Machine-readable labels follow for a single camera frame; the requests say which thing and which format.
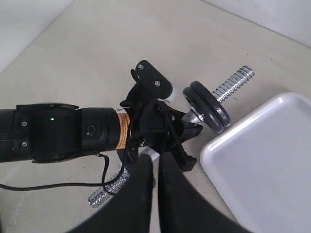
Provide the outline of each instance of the weight plate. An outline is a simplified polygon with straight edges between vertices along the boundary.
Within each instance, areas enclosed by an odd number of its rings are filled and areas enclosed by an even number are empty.
[[[231,118],[223,106],[216,100],[212,93],[199,81],[194,81],[190,87],[203,99],[203,101],[213,110],[225,127],[231,125]]]
[[[186,87],[183,90],[183,94],[189,104],[194,106],[204,116],[204,122],[211,127],[215,133],[224,131],[224,126],[216,114],[192,88]]]

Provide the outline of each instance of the white wall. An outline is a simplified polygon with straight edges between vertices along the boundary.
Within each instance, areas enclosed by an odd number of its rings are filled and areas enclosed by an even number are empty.
[[[311,0],[204,0],[311,47]]]

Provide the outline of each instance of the orange warning label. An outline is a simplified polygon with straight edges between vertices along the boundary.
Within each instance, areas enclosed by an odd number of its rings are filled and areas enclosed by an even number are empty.
[[[115,108],[119,121],[120,121],[120,139],[116,147],[118,149],[124,149],[126,145],[128,125],[130,124],[130,117],[124,108]]]

